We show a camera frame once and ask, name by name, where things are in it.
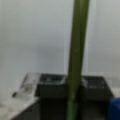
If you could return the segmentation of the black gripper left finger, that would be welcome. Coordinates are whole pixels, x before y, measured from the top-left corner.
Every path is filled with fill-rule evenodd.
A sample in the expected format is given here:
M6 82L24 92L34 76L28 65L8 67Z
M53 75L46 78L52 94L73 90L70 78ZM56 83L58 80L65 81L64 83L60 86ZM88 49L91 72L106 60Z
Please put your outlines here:
M65 120L67 85L64 74L42 73L36 95L40 98L40 120Z

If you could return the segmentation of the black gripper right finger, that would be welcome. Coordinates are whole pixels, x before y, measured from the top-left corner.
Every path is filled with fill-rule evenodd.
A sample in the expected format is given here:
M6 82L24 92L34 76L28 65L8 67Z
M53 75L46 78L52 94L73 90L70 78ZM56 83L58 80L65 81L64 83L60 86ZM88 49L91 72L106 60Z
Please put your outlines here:
M106 120L109 100L113 97L103 76L82 77L82 120Z

